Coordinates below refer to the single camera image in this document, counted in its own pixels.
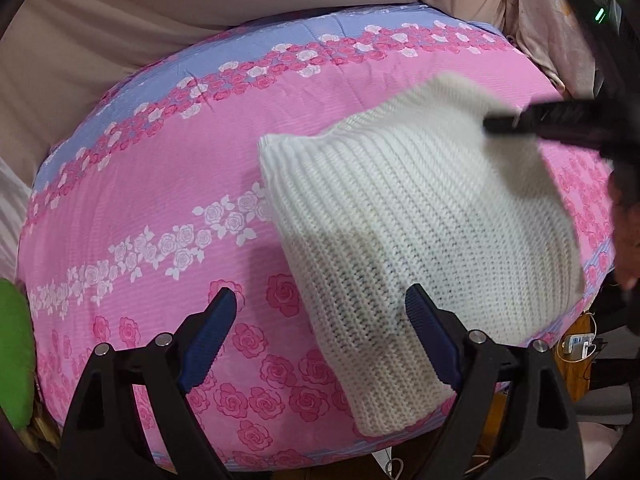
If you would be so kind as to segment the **person's right hand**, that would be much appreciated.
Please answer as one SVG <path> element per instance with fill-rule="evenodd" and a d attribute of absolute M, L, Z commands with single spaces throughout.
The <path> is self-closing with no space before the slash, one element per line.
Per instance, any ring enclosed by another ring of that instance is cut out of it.
<path fill-rule="evenodd" d="M 640 278 L 640 214 L 639 204 L 626 206 L 623 194 L 615 182 L 615 174 L 608 178 L 608 195 L 612 200 L 612 241 L 615 248 L 614 275 L 626 292 L 634 289 Z"/>

